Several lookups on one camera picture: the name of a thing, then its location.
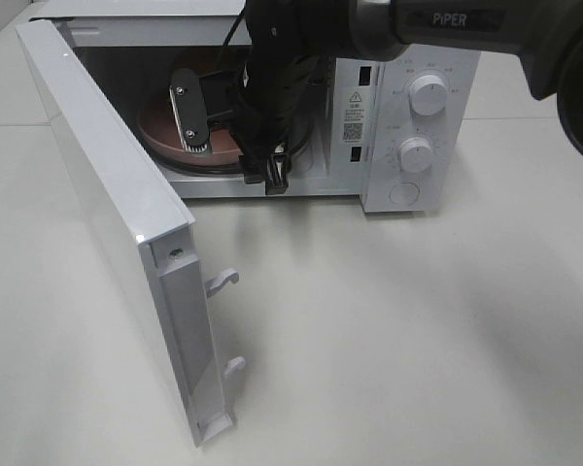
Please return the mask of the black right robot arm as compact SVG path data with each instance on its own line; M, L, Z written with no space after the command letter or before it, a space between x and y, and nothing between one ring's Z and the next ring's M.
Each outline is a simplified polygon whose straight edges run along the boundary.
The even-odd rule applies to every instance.
M583 1L248 1L237 17L252 44L234 73L171 78L185 151L230 131L247 183L288 188L292 117L322 57L390 61L412 45L517 56L530 93L555 96L566 136L583 155Z

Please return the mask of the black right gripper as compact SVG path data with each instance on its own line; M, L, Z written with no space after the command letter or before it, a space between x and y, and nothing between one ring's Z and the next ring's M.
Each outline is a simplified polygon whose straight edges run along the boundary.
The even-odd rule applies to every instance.
M267 195L289 187L291 127L320 58L335 42L333 1L246 1L223 40L223 59L240 23L251 45L229 89L229 132L242 152L244 181L263 183ZM210 129L199 77L189 68L170 77L169 97L183 150L208 150Z

